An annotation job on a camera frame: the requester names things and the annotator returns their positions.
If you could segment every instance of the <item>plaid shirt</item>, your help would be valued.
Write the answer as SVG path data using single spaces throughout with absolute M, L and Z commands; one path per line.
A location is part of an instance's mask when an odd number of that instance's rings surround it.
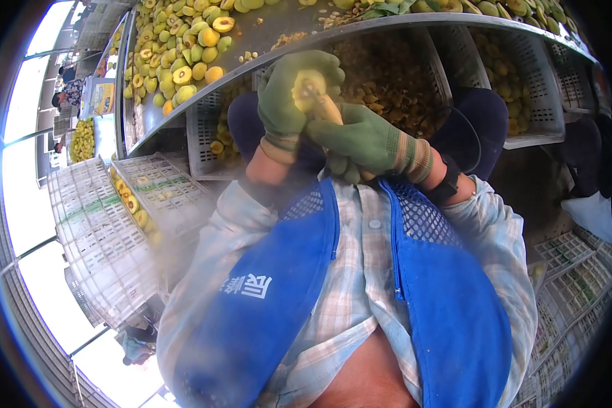
M 80 107 L 82 102 L 82 89 L 84 88 L 84 80 L 72 80 L 63 89 L 66 93 L 66 101 L 71 105 Z
M 441 210 L 461 236 L 471 237 L 465 239 L 465 246 L 476 255 L 510 318 L 512 365 L 498 404 L 507 407 L 527 368 L 537 329 L 537 308 L 526 269 L 523 219 L 503 204 L 488 183 L 472 178 L 476 194 Z M 380 325 L 397 356 L 408 391 L 422 406 L 407 310 L 393 296 L 390 201 L 382 191 L 366 185 L 335 180 L 333 184 L 341 226 L 336 259 L 329 266 L 310 319 L 256 404 L 308 407 Z M 200 232 L 193 265 L 173 291 L 161 319 L 157 355 L 169 387 L 179 350 L 200 321 L 207 306 L 205 299 L 220 288 L 245 250 L 276 222 L 276 215 L 255 202 L 237 182 L 220 196 L 209 224 Z

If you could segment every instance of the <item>dark pants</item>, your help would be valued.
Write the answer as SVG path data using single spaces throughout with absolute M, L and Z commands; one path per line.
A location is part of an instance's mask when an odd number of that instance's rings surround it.
M 229 106 L 228 124 L 240 154 L 249 163 L 265 135 L 265 128 L 257 112 L 258 95 L 249 92 L 240 95 Z M 431 146 L 453 158 L 458 167 L 467 169 L 476 163 L 480 151 L 480 161 L 473 171 L 480 179 L 486 180 L 508 134 L 508 109 L 505 102 L 495 92 L 481 88 L 463 88 L 456 91 L 454 106 L 472 124 L 480 140 L 472 134 L 467 123 L 456 112 L 451 112 L 438 132 L 429 140 Z M 302 139 L 297 162 L 294 167 L 305 172 L 317 174 L 325 165 L 326 158 L 321 148 Z
M 138 327 L 127 326 L 124 331 L 129 337 L 136 338 L 138 341 L 145 341 L 146 343 L 156 343 L 156 330 L 154 326 L 149 324 L 147 329 L 141 329 Z
M 601 138 L 596 122 L 582 118 L 564 126 L 564 142 L 557 145 L 576 184 L 573 197 L 589 197 L 599 188 Z

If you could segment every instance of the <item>vest zipper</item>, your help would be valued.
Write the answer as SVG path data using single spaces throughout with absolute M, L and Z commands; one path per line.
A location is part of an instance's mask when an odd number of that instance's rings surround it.
M 383 191 L 386 192 L 390 199 L 390 246 L 392 247 L 392 272 L 394 273 L 394 296 L 397 300 L 406 300 L 403 297 L 403 290 L 401 288 L 401 278 L 399 271 L 399 263 L 397 261 L 397 240 L 396 240 L 396 219 L 397 211 L 395 206 L 398 205 L 399 199 L 396 198 L 394 192 L 390 188 L 389 184 L 385 179 L 382 179 L 378 183 Z

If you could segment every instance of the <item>sleeve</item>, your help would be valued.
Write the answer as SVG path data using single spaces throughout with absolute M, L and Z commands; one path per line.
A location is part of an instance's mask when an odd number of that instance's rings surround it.
M 200 231 L 186 276 L 172 291 L 156 340 L 158 368 L 171 387 L 179 352 L 199 324 L 211 299 L 245 251 L 277 223 L 277 216 L 232 182 L 222 192 L 215 212 Z
M 494 285 L 512 330 L 512 365 L 499 407 L 507 407 L 522 385 L 537 331 L 537 305 L 526 268 L 523 218 L 475 176 L 476 194 L 442 207 Z

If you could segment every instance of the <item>hand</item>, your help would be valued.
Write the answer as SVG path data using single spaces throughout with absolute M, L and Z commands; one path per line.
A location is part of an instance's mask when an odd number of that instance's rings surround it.
M 289 54 L 270 65 L 258 86 L 258 115 L 266 128 L 260 145 L 270 159 L 288 165 L 297 160 L 300 133 L 306 125 L 306 115 L 292 98 L 297 72 L 318 70 L 327 92 L 337 95 L 344 81 L 339 66 L 337 57 L 318 50 Z
M 327 166 L 351 184 L 360 181 L 358 166 L 376 175 L 404 174 L 420 183 L 431 171 L 431 146 L 390 125 L 363 105 L 341 104 L 344 125 L 314 120 L 306 133 L 329 149 Z

